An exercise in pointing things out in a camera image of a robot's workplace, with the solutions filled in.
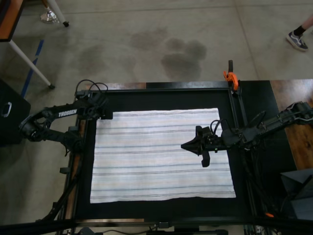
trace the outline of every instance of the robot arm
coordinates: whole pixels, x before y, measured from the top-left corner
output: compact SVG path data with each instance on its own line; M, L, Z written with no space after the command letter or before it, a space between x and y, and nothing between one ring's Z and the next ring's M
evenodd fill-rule
M56 141L71 152L82 151L83 140L78 133L70 128L65 133L50 130L52 122L71 115L79 115L83 119L112 119L112 113L106 110L108 99L103 92L89 96L89 91L82 91L76 94L76 98L72 104L45 108L27 117L19 125L23 137L30 141Z
M251 126L260 115L263 115L257 125ZM246 127L242 129L229 128L224 130L218 137L215 130L211 127L202 128L196 126L196 137L181 145L182 149L203 156L202 166L210 165L209 151L218 152L219 150L228 150L235 146L250 149L257 146L260 140L273 134L276 131L284 129L293 124L305 125L313 123L313 109L307 102L297 102L281 111L275 117L262 121L265 112L259 113ZM225 119L219 120L218 126Z

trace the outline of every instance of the blue tape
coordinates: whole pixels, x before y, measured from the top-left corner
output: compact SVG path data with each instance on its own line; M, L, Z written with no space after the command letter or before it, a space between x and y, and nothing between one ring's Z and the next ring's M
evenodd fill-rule
M39 45L37 47L37 51L36 51L36 56L39 56L40 52L41 52L41 49L43 48L43 45L44 45L44 40L40 40L39 42ZM37 61L38 61L38 58L36 58L34 61L33 61L33 64L36 65L37 64ZM26 81L24 83L24 86L23 86L23 89L22 89L22 93L21 93L21 96L24 98L25 95L26 95L26 91L27 91L27 88L28 88L28 85L30 83L30 79L31 79L31 76L33 75L33 70L30 69L28 74L27 74L27 77L26 77Z
M36 51L36 56L38 56L41 52L41 49L43 48L44 45L44 40L40 40L37 51Z
M36 65L37 64L37 61L38 61L38 58L36 58L34 61L33 61L33 64ZM33 70L30 69L29 72L28 72L28 75L27 75L27 78L26 78L26 81L24 83L24 86L23 86L23 90L22 90L22 93L21 93L21 96L24 98L25 95L26 95L26 91L27 91L27 88L28 88L28 85L30 83L30 79L31 79L31 76L33 75Z

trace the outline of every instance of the sneaker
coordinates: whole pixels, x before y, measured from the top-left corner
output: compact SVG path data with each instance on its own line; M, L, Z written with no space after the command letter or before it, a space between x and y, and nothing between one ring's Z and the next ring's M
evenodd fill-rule
M300 36L295 36L292 31L286 36L286 39L288 40L288 42L291 43L294 48L300 51L307 51L309 48L302 40L302 36L302 34Z

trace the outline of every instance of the white striped towel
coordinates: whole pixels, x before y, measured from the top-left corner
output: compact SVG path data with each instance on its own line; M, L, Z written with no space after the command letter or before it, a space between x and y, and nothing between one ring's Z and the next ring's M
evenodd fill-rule
M116 112L98 120L90 202L236 197L226 151L210 152L203 168L202 156L180 147L197 125L216 119L218 109Z

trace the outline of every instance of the concrete floor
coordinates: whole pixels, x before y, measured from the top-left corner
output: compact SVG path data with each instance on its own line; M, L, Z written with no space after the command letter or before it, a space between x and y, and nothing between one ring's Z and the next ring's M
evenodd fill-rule
M77 82L223 80L227 61L241 80L312 78L313 49L285 40L312 12L312 0L59 0L70 27L44 24L40 1L27 3L13 40L56 86L34 74L26 93L32 112L71 103ZM305 33L313 48L313 35ZM0 44L0 74L18 93L29 67ZM75 117L57 120L66 131ZM42 218L64 187L64 148L28 142L0 148L0 224Z

